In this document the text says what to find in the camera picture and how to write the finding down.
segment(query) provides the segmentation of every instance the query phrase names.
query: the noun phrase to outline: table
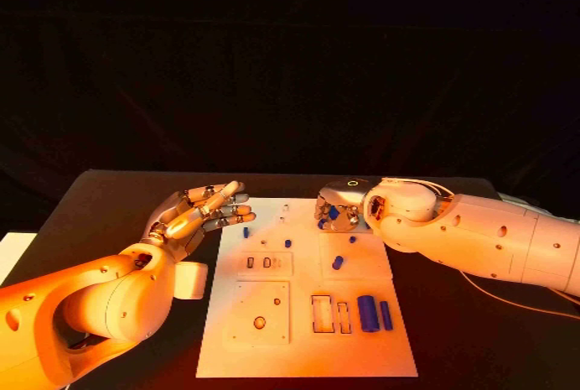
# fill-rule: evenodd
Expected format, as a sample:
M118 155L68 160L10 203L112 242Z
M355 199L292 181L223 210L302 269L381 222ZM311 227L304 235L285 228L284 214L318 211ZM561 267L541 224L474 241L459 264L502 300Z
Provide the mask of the table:
M76 179L4 286L115 254L140 239L148 214L176 190L237 179L256 197L315 197L334 175L200 174L89 170ZM498 198L484 179L429 178L456 193ZM189 259L209 265L206 298L174 299L153 337L98 367L76 389L170 388L570 388L580 360L577 320L517 308L484 295L459 272L389 249L419 378L196 379L220 232ZM547 289L478 279L499 296L577 313Z

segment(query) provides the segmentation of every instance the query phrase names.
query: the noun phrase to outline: white board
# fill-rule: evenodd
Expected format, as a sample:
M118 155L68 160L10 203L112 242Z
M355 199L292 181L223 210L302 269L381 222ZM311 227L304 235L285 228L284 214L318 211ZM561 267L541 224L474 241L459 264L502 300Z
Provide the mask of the white board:
M363 226L348 233L321 231L314 204L252 198L250 236L243 226L223 229L197 377L417 375L381 240ZM314 295L330 295L330 310L328 302L312 304ZM361 295L374 297L379 317L379 302L389 302L393 330L380 321L380 331L361 331ZM314 319L334 332L315 333Z

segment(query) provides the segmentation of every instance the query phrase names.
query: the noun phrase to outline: robotic hand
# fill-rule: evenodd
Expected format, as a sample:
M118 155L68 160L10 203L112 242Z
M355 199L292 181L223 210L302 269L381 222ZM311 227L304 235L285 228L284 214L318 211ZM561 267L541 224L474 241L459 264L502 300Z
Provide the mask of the robotic hand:
M485 278L580 296L580 226L498 200L455 195L414 179L347 179L320 191L320 228L348 231L360 216L400 252Z
M252 221L243 184L177 192L157 207L140 243L0 289L0 388L56 389L127 352L160 328L171 300L200 299L207 266L183 262L204 232ZM86 339L69 346L62 313Z

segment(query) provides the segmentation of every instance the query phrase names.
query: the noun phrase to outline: hole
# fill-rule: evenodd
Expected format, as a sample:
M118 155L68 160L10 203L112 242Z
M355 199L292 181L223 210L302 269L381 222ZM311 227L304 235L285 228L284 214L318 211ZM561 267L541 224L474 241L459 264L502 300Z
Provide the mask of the hole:
M262 330L265 325L266 325L266 319L265 319L262 316L258 316L258 317L253 319L253 327L255 327L258 330Z
M6 314L6 323L12 331L19 331L20 327L20 311L17 309L10 309Z

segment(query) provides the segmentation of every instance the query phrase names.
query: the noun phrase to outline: white robotic arm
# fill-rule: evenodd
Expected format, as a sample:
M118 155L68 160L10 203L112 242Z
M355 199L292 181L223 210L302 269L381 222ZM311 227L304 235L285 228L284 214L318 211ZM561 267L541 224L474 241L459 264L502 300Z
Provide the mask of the white robotic arm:
M332 182L320 191L320 227L351 229L358 215L386 244L458 270L580 296L580 226L502 201L455 195L432 182Z

